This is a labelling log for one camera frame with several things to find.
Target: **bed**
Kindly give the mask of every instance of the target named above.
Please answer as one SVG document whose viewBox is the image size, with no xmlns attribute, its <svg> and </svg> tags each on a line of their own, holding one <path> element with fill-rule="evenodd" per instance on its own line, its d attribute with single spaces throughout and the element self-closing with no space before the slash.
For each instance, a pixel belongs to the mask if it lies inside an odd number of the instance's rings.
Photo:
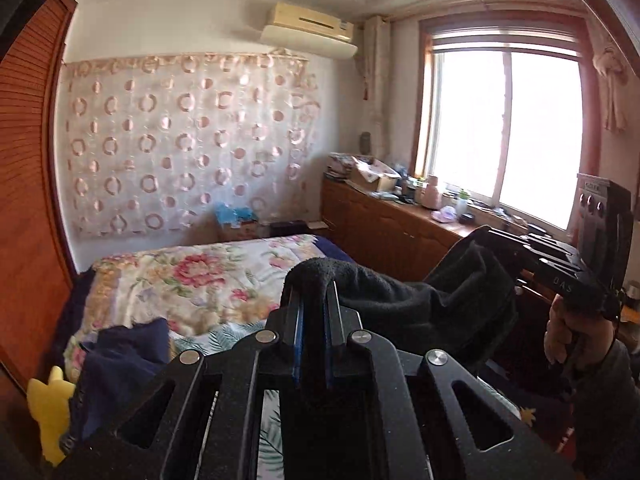
<svg viewBox="0 0 640 480">
<path fill-rule="evenodd" d="M 323 256 L 351 260 L 330 241 L 313 235 L 173 247 L 98 260 L 90 285 L 79 285 L 76 296 L 72 294 L 71 308 L 80 308 L 82 315 L 63 353 L 66 376 L 78 380 L 84 348 L 98 331 L 158 317 L 164 317 L 170 329 L 171 357 L 187 349 L 205 355 L 228 350 L 264 327 L 270 311 L 279 307 L 291 267 Z M 72 318 L 67 312 L 59 329 L 73 324 Z M 278 406 L 277 392 L 267 392 L 258 454 L 261 479 L 283 477 Z"/>
</svg>

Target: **dark sleeve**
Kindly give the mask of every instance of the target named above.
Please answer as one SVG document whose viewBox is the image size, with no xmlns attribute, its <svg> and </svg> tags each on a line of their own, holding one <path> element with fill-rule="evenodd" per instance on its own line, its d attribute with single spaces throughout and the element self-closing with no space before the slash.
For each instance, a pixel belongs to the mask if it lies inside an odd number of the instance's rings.
<svg viewBox="0 0 640 480">
<path fill-rule="evenodd" d="M 640 392 L 625 346 L 616 341 L 574 395 L 576 469 L 587 478 L 640 478 Z"/>
</svg>

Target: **white wall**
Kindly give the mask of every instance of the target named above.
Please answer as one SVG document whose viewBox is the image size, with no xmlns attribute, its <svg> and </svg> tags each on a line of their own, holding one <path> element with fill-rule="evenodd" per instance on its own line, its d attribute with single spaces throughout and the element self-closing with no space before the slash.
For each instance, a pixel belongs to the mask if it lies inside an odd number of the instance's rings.
<svg viewBox="0 0 640 480">
<path fill-rule="evenodd" d="M 604 36 L 591 31 L 597 52 Z M 394 22 L 391 27 L 390 111 L 391 161 L 409 166 L 414 140 L 415 107 L 418 92 L 418 19 Z M 636 193 L 638 156 L 640 154 L 640 80 L 628 68 L 630 80 L 625 88 L 624 102 L 628 131 L 612 134 L 603 129 L 600 155 L 600 176 Z M 601 85 L 604 98 L 604 86 Z M 627 266 L 627 279 L 640 280 L 640 222 L 634 227 L 634 239 Z"/>
<path fill-rule="evenodd" d="M 258 38 L 275 0 L 113 0 L 80 5 L 76 9 L 63 56 L 65 62 L 105 57 L 180 54 L 183 52 L 268 52 Z M 324 153 L 353 151 L 362 106 L 362 79 L 353 59 L 336 61 L 307 56 L 317 76 L 322 112 L 316 124 L 316 178 L 308 181 L 310 219 L 319 217 Z M 56 124 L 56 177 L 64 161 Z M 128 239 L 78 240 L 65 225 L 74 263 L 85 270 L 101 256 L 176 244 L 213 242 L 212 229 Z"/>
</svg>

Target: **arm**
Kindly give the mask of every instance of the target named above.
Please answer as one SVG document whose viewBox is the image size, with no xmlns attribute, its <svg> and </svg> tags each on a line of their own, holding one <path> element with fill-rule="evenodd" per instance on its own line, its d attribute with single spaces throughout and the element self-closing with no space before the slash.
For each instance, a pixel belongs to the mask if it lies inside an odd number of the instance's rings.
<svg viewBox="0 0 640 480">
<path fill-rule="evenodd" d="M 640 394 L 626 348 L 609 321 L 568 312 L 556 296 L 545 334 L 550 362 L 565 361 L 572 330 L 586 342 L 575 361 L 575 465 L 587 478 L 640 478 Z"/>
</svg>

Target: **window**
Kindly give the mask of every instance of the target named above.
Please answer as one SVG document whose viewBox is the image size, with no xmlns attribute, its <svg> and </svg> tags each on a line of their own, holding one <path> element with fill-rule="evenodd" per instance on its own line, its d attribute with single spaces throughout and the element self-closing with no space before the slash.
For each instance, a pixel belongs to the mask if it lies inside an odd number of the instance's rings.
<svg viewBox="0 0 640 480">
<path fill-rule="evenodd" d="M 566 25 L 513 25 L 430 32 L 415 173 L 563 234 L 577 173 L 596 173 L 584 167 L 584 45 Z"/>
</svg>

